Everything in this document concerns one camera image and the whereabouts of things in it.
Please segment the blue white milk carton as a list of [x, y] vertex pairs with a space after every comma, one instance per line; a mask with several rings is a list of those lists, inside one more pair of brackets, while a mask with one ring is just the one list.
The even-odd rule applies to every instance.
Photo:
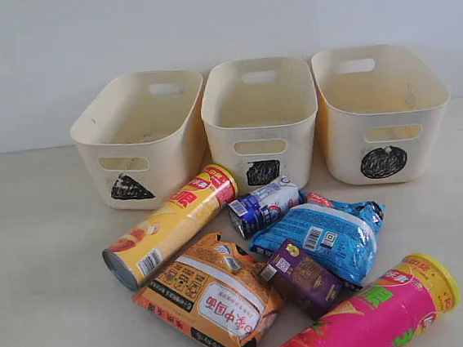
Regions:
[[229, 216], [243, 238], [250, 239], [299, 203], [299, 187], [282, 175], [230, 202]]

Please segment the blue noodle packet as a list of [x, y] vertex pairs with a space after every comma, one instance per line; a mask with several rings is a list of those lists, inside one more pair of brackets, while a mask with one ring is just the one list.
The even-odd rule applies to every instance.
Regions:
[[249, 248], [272, 256], [289, 239], [353, 291], [376, 258], [385, 206], [375, 201], [338, 202], [301, 190], [301, 203], [252, 237]]

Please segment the yellow chips can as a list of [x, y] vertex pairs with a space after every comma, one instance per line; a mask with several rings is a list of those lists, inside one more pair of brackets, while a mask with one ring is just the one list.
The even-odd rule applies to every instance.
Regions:
[[231, 173], [208, 164], [154, 213], [105, 248], [103, 261], [125, 287], [135, 291], [237, 196]]

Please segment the purple box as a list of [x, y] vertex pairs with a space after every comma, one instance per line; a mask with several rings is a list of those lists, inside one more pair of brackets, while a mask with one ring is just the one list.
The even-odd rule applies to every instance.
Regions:
[[342, 279], [288, 238], [269, 258], [260, 277], [311, 318], [330, 310], [343, 288]]

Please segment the pink chips can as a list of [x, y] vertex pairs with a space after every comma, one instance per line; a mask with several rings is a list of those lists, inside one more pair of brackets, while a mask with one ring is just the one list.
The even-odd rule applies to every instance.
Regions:
[[279, 347], [404, 347], [460, 301], [445, 265], [414, 252]]

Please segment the cream bin with square mark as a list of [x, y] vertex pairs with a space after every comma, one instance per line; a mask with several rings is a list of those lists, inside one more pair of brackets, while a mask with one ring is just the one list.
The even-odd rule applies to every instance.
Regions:
[[318, 102], [306, 60], [218, 64], [208, 74], [201, 107], [212, 160], [232, 174], [241, 194], [282, 175], [307, 185]]

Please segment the cream bin with triangle mark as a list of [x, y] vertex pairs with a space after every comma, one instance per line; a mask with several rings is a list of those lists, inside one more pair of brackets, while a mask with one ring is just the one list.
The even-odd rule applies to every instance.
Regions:
[[197, 173], [207, 150], [196, 71], [127, 73], [70, 128], [104, 203], [155, 210]]

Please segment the orange noodle packet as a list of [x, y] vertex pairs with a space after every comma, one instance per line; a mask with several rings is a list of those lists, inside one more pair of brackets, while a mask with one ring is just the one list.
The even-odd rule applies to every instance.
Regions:
[[260, 277], [264, 267], [221, 233], [209, 233], [132, 298], [204, 347], [257, 347], [284, 306]]

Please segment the cream bin with circle mark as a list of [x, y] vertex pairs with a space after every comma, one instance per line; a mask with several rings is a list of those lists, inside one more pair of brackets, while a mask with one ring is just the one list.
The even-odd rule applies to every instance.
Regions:
[[407, 47], [320, 51], [316, 136], [330, 174], [348, 185], [403, 183], [430, 163], [450, 93]]

